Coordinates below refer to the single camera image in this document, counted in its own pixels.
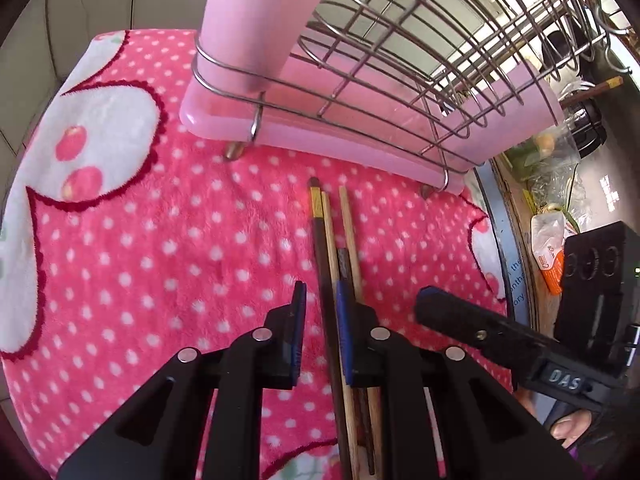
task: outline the pink oval print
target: pink oval print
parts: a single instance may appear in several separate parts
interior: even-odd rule
[[[73,160],[84,148],[86,129],[84,126],[70,126],[56,144],[57,160]]]
[[[62,185],[62,200],[82,202],[100,194],[102,172],[95,166],[80,168],[71,173]]]

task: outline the pink blanket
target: pink blanket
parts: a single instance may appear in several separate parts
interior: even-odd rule
[[[486,214],[305,153],[248,149],[224,162],[221,143],[177,117],[193,55],[193,31],[96,38],[34,135],[0,236],[0,351],[18,417],[55,475],[180,348],[228,346],[303,280],[302,374],[292,392],[265,391],[260,468],[264,478],[335,477],[309,176],[335,212],[338,186],[349,189],[366,301],[425,348],[450,341],[414,322],[422,286],[505,313],[502,285],[471,250]],[[334,227],[344,244],[339,216]],[[509,387],[506,371],[480,360]]]

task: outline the silver rivet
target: silver rivet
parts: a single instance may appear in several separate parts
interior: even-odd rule
[[[462,361],[465,358],[465,351],[459,346],[450,346],[444,352],[449,359],[452,361]]]
[[[391,336],[391,332],[383,326],[377,326],[371,330],[371,337],[376,341],[386,341]]]
[[[256,341],[267,341],[271,339],[273,332],[269,330],[267,327],[261,326],[260,328],[256,328],[252,336]]]
[[[198,357],[198,351],[195,348],[183,348],[178,352],[178,361],[190,363]]]

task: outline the orange and white bag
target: orange and white bag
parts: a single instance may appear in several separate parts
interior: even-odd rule
[[[562,211],[535,215],[531,219],[531,251],[554,296],[562,292],[560,279],[564,269],[564,241],[576,232]]]

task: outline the metal wire rack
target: metal wire rack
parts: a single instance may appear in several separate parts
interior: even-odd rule
[[[550,40],[553,31],[556,37],[561,35],[561,44]],[[193,72],[209,91],[255,105],[247,142],[257,138],[263,110],[295,114],[437,166],[444,189],[450,172],[462,174],[470,165],[483,162],[449,149],[447,139],[466,139],[471,126],[486,128],[490,124],[487,114],[503,116],[506,102],[515,99],[522,104],[525,90],[540,89],[545,78],[560,80],[565,67],[577,71],[580,58],[593,60],[597,44],[607,44],[609,34],[624,32],[612,26],[602,12],[601,0],[322,0],[290,56],[335,75],[337,84],[330,92],[267,77],[271,85],[266,92],[234,94],[207,81],[196,61]],[[214,59],[199,41],[196,46],[202,58],[219,67],[259,76]],[[348,70],[340,59],[350,60]],[[519,64],[528,71],[524,83],[510,77]],[[376,82],[367,76],[371,73]],[[375,92],[396,112],[417,114],[430,125],[428,132],[394,120],[393,114],[349,102],[344,95],[350,86]],[[274,97],[277,87],[308,96],[314,108]],[[546,96],[545,100],[553,116],[552,104]],[[410,142],[398,136],[374,136],[357,124],[336,120],[332,110],[339,107],[366,118],[367,124],[379,121],[390,126],[406,134]],[[455,124],[445,120],[453,113],[459,117]],[[238,156],[243,145],[232,143],[228,156]]]

